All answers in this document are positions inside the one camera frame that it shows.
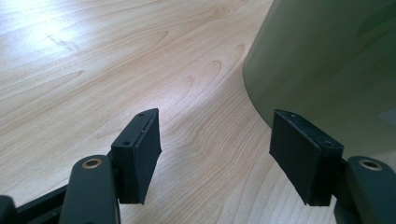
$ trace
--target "wooden table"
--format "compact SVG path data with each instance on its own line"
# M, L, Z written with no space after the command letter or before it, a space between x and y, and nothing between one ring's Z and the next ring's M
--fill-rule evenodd
M0 192L17 205L160 109L163 154L122 223L334 223L268 154L242 63L266 1L1 1Z

